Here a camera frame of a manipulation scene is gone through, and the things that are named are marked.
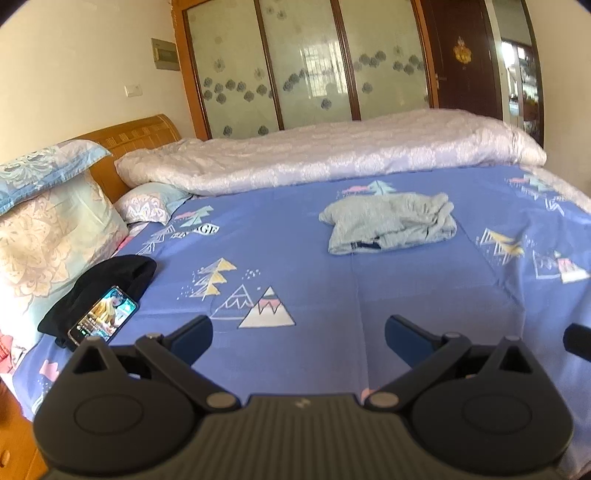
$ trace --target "frosted glass panel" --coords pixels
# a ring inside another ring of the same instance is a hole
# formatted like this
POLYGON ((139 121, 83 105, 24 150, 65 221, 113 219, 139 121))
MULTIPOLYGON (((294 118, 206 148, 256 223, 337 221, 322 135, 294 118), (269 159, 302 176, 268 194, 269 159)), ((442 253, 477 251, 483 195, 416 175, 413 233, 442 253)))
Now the frosted glass panel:
POLYGON ((285 128, 351 120, 329 0, 260 0, 285 128))
POLYGON ((279 130, 252 0, 210 0, 187 15, 212 137, 279 130))
POLYGON ((428 108, 425 61, 409 0, 339 0, 361 118, 428 108))

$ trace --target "floral pillowcase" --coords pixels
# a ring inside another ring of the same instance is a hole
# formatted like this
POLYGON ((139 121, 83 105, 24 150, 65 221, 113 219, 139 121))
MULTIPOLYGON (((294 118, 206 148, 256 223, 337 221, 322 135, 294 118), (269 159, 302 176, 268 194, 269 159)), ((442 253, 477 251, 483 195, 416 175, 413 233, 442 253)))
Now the floral pillowcase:
POLYGON ((0 216, 0 373, 16 367, 49 309, 127 233, 89 172, 0 216))
POLYGON ((191 194, 165 183, 150 182, 123 195, 115 209, 127 223, 159 222, 166 225, 191 194))
POLYGON ((90 140, 70 140, 0 165, 0 215, 60 185, 110 155, 90 140))

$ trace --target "ribbed plastic surface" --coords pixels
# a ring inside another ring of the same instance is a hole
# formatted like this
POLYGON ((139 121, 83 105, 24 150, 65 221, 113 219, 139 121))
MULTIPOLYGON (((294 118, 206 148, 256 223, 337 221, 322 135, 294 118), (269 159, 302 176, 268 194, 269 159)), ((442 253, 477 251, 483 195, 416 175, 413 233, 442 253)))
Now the ribbed plastic surface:
MULTIPOLYGON (((79 477, 50 472, 46 478, 79 477)), ((253 397, 247 408, 209 416, 197 436, 177 456, 152 470, 126 478, 482 480, 484 477, 458 471, 425 453, 399 417, 366 411, 351 395, 337 395, 253 397)), ((561 477, 547 469, 514 478, 559 480, 561 477)))

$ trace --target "white comforter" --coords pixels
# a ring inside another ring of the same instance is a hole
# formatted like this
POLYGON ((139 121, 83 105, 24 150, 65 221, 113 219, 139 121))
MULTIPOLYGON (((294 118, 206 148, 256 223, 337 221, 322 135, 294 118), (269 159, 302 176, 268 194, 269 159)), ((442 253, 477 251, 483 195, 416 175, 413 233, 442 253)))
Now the white comforter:
POLYGON ((131 187, 159 181, 194 194, 219 195, 431 168, 541 166, 545 160, 531 137, 499 120, 429 109, 248 140, 185 139, 127 153, 115 165, 131 187))

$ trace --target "phone screen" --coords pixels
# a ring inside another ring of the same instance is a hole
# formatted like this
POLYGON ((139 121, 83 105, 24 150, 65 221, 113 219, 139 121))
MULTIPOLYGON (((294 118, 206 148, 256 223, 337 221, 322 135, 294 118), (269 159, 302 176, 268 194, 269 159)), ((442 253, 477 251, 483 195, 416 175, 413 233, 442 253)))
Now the phone screen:
POLYGON ((111 287, 70 329, 68 336, 77 345, 88 336, 100 336, 108 342, 137 308, 138 304, 119 287, 111 287))

